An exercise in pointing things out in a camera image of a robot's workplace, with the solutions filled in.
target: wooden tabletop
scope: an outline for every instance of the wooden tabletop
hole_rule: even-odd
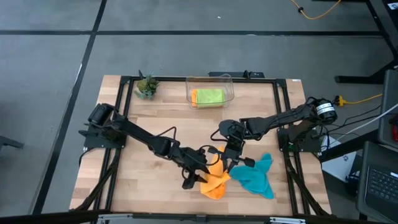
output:
[[[104,76],[97,103],[113,105],[119,81],[120,76]],[[141,100],[133,94],[128,118],[152,134],[176,126],[176,139],[181,142],[182,147],[198,149],[205,144],[218,147],[220,143],[211,141],[210,134],[217,130],[220,121],[238,121],[239,118],[276,114],[271,84],[234,83],[233,86],[235,98],[227,108],[193,110],[187,104],[185,82],[161,82],[153,100]],[[126,89],[124,88],[123,98],[126,97]],[[292,108],[304,103],[300,80],[287,80],[287,89]],[[284,110],[282,90],[279,92]],[[259,160],[264,153],[270,153],[273,159],[267,176],[274,199],[253,195],[244,190],[237,181],[229,180],[224,197],[212,200],[200,193],[199,183],[195,184],[193,189],[182,189],[181,168],[171,161],[153,155],[144,144],[127,138],[126,147],[121,153],[111,209],[115,212],[291,215],[285,165],[275,129],[269,131],[260,141],[246,141],[243,157]],[[70,208],[79,206],[96,185],[103,155],[104,149],[95,149],[82,159]],[[300,156],[307,188],[322,208],[330,212],[319,161],[311,153],[300,153]],[[212,154],[208,154],[208,161],[212,157]],[[105,187],[101,208],[104,207],[107,191],[108,187]],[[302,212],[297,186],[295,192],[298,210]]]

